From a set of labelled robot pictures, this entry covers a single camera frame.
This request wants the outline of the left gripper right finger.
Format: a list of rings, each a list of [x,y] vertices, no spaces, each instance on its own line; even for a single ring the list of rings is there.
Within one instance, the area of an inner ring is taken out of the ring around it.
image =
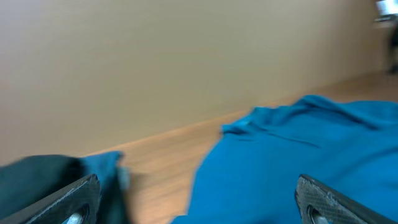
[[[298,178],[295,201],[302,224],[397,224],[305,174]]]

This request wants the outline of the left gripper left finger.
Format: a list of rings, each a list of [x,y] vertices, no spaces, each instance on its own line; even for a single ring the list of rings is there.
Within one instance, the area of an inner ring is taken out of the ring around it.
[[[86,175],[47,197],[1,220],[1,224],[95,224],[100,205],[100,182]]]

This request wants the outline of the blue polo shirt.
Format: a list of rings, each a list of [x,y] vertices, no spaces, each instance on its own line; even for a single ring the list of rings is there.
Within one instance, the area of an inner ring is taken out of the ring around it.
[[[182,224],[299,223],[307,174],[397,219],[397,104],[307,95],[226,124],[198,167]]]

